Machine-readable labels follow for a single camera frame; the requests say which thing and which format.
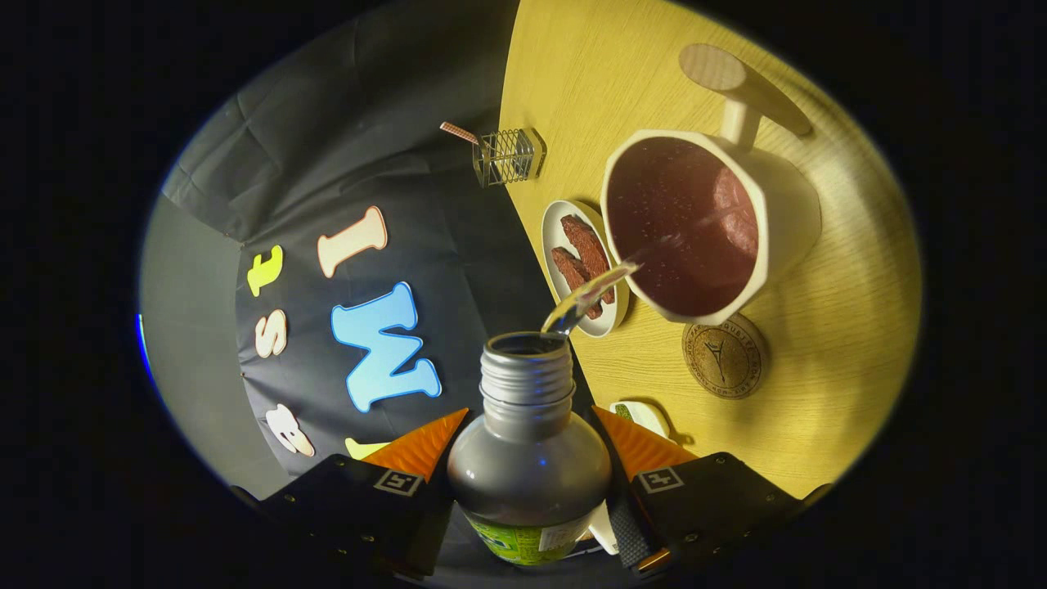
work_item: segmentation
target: black backdrop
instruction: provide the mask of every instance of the black backdrop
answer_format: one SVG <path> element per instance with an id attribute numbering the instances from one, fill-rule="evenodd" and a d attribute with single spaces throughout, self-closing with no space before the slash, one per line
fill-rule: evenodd
<path id="1" fill-rule="evenodd" d="M 239 88 L 164 183 L 168 198 L 243 243 L 229 277 L 244 387 L 291 476 L 344 454 L 347 437 L 389 441 L 460 408 L 482 410 L 484 344 L 537 330 L 555 304 L 508 192 L 481 188 L 470 145 L 438 128 L 445 119 L 497 128 L 515 4 L 478 6 L 409 0 L 326 32 Z M 381 210 L 387 243 L 325 276 L 317 237 L 370 206 Z M 248 270 L 274 245 L 282 270 L 254 296 Z M 422 340 L 403 369 L 431 362 L 441 390 L 383 399 L 362 412 L 346 378 L 369 353 L 336 341 L 332 309 L 365 304 L 400 281 L 409 285 L 418 325 L 389 334 Z M 287 317 L 288 345 L 262 358 L 255 323 L 273 310 Z M 269 431 L 265 414 L 276 404 L 296 416 L 315 456 L 288 452 Z M 576 407 L 591 404 L 583 382 Z"/>
<path id="2" fill-rule="evenodd" d="M 39 60 L 25 86 L 36 106 L 23 120 L 27 175 L 49 222 L 27 239 L 36 245 L 16 256 L 16 272 L 22 287 L 40 284 L 41 310 L 68 309 L 74 282 L 85 286 L 80 309 L 92 312 L 75 318 L 84 336 L 37 339 L 41 358 L 65 359 L 27 395 L 27 458 L 41 473 L 14 488 L 41 500 L 20 509 L 46 541 L 26 553 L 41 572 L 223 587 L 311 587 L 338 574 L 264 534 L 181 445 L 148 393 L 131 321 L 131 259 L 173 154 L 251 74 L 360 9 L 307 4 L 134 5 L 103 18 L 43 3 L 30 15 L 40 26 L 25 51 Z M 1033 219 L 1035 167 L 1023 141 L 1033 120 L 1031 2 L 705 9 L 818 80 L 887 151 L 911 197 L 929 284 L 920 358 L 879 443 L 793 528 L 704 583 L 1029 583 L 1033 383 L 1022 361 L 1034 348 L 1020 314 L 1039 252 L 1022 227 Z M 826 21 L 836 26 L 811 25 Z M 1013 198 L 985 206 L 984 195 Z M 12 228 L 18 242 L 23 227 Z M 85 249 L 104 264 L 59 275 L 23 265 L 51 267 Z M 68 334 L 68 314 L 40 317 L 42 333 Z M 983 342 L 997 343 L 990 361 Z"/>

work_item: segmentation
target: bottle label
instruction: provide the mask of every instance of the bottle label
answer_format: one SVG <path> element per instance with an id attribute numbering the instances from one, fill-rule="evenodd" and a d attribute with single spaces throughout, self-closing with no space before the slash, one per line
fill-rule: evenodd
<path id="1" fill-rule="evenodd" d="M 555 526 L 506 526 L 466 514 L 466 519 L 496 557 L 524 566 L 559 561 L 588 528 L 591 514 Z"/>

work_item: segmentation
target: plate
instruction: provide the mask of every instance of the plate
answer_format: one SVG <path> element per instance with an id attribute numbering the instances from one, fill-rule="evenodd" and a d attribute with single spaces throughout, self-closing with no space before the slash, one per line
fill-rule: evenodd
<path id="1" fill-rule="evenodd" d="M 567 241 L 567 235 L 563 233 L 563 227 L 560 225 L 560 219 L 567 214 L 575 214 L 593 227 L 600 239 L 603 254 L 606 255 L 609 264 L 614 264 L 614 257 L 610 256 L 610 250 L 607 248 L 607 235 L 603 230 L 603 219 L 600 218 L 599 212 L 592 206 L 577 200 L 550 202 L 541 218 L 541 249 L 545 259 L 545 272 L 553 282 L 553 296 L 556 297 L 557 303 L 571 293 L 571 288 L 567 287 L 567 279 L 553 263 L 553 248 L 563 247 L 576 257 L 578 256 L 578 249 Z M 578 330 L 582 334 L 593 338 L 603 338 L 622 323 L 622 320 L 625 319 L 625 312 L 629 308 L 629 287 L 624 279 L 615 285 L 615 302 L 601 304 L 603 305 L 603 315 L 597 319 L 584 317 L 578 324 Z"/>

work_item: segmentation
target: wire basket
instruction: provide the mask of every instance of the wire basket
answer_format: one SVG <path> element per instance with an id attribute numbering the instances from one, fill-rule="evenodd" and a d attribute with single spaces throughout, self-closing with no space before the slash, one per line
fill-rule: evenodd
<path id="1" fill-rule="evenodd" d="M 481 187 L 537 178 L 544 160 L 545 141 L 534 129 L 497 131 L 472 145 Z"/>

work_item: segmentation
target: wooden table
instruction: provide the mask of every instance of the wooden table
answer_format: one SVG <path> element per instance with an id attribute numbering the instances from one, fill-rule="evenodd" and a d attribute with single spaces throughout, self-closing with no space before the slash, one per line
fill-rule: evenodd
<path id="1" fill-rule="evenodd" d="M 847 113 L 785 63 L 687 8 L 658 0 L 521 0 L 500 128 L 534 127 L 549 152 L 541 176 L 510 184 L 509 194 L 541 260 L 545 205 L 572 198 L 599 210 L 607 156 L 636 130 L 715 134 L 722 96 L 688 80 L 677 63 L 692 43 L 734 53 L 815 127 L 798 138 L 764 119 L 756 138 L 757 149 L 806 175 L 823 218 L 809 256 L 741 311 L 767 342 L 770 373 L 745 400 L 712 395 L 685 364 L 685 326 L 636 297 L 608 337 L 577 334 L 572 341 L 601 407 L 653 402 L 688 450 L 731 452 L 803 497 L 840 477 L 884 426 L 920 323 L 920 259 L 905 196 Z"/>

